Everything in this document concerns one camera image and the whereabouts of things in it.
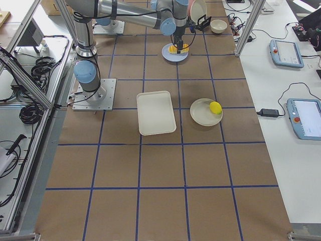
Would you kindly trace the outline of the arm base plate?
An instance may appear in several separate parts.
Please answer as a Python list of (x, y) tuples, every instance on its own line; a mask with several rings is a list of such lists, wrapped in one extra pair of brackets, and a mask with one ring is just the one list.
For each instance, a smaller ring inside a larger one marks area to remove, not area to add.
[(101, 79), (100, 88), (93, 96), (89, 92), (84, 92), (81, 85), (78, 84), (77, 92), (81, 93), (75, 95), (76, 103), (72, 105), (72, 109), (74, 111), (111, 111), (113, 110), (115, 89), (115, 78)]
[(125, 22), (118, 20), (97, 20), (93, 25), (94, 35), (122, 35)]

